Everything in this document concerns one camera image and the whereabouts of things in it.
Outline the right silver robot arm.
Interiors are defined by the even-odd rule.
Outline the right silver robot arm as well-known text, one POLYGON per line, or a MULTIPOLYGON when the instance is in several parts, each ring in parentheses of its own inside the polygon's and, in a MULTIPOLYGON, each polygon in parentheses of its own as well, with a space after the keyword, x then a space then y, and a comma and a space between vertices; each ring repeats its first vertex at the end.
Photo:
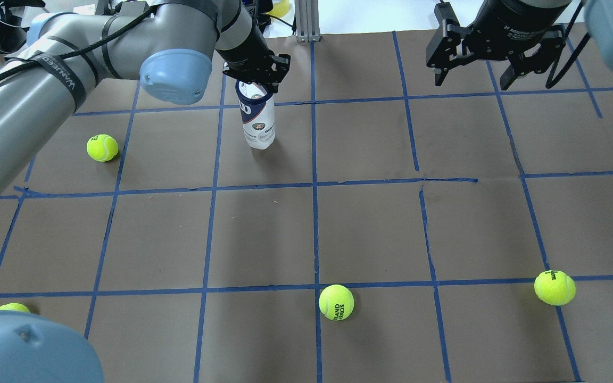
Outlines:
POLYGON ((484 1, 467 26, 447 1, 435 4, 438 28, 426 47, 436 86, 450 70, 474 61, 508 61, 500 87, 529 73, 547 73, 547 89, 571 68, 590 40, 613 71, 613 1, 581 1, 566 27, 557 23, 569 1, 484 1))

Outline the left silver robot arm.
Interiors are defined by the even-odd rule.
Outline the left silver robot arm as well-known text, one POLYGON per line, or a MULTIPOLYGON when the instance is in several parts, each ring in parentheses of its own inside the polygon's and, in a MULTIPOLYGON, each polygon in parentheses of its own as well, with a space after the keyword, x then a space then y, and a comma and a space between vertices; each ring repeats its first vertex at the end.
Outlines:
MULTIPOLYGON (((27 49, 0 70, 0 195, 104 79, 138 80, 177 105, 204 96, 213 53, 224 74, 275 94, 290 67, 268 48, 241 1, 145 1, 127 15, 42 14, 27 49)), ((103 382, 79 332, 34 313, 0 310, 0 382, 103 382)))

